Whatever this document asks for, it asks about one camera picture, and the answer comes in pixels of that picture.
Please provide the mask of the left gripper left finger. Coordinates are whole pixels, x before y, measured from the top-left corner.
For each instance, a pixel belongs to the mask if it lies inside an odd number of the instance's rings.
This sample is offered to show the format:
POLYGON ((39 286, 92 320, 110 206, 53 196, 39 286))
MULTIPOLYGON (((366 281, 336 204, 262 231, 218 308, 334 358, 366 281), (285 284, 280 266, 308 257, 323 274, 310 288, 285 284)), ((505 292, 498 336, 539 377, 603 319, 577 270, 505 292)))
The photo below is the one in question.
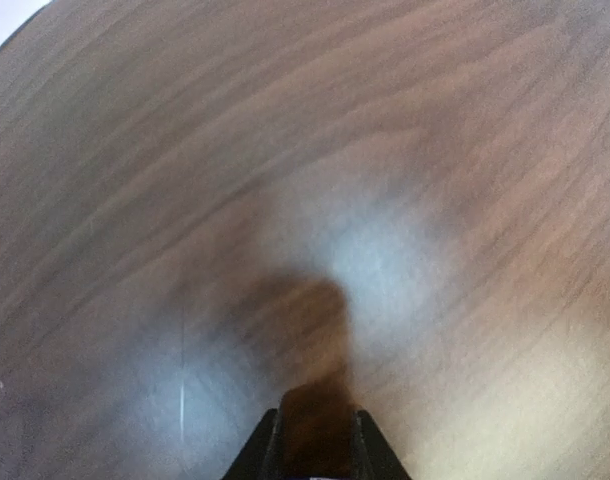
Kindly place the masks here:
POLYGON ((265 412, 227 470, 227 480, 278 480, 283 473, 283 417, 265 412))

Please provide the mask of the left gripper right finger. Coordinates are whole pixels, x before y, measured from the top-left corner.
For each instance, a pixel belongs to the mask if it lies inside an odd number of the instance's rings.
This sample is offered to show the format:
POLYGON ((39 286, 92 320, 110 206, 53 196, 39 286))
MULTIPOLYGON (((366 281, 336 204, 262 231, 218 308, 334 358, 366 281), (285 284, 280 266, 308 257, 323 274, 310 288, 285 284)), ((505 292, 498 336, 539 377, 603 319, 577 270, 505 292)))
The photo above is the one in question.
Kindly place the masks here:
POLYGON ((410 480, 401 461, 366 410, 352 419, 351 478, 358 480, 410 480))

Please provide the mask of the purple AAA battery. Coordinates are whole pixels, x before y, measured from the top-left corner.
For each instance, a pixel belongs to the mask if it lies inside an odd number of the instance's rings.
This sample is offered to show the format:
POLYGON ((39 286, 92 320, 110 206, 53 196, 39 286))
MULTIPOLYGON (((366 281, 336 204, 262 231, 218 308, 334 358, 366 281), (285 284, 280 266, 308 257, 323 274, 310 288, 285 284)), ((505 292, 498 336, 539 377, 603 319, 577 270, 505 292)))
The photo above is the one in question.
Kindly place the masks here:
POLYGON ((293 388, 280 413, 286 478, 351 476, 353 404, 343 384, 324 378, 293 388))

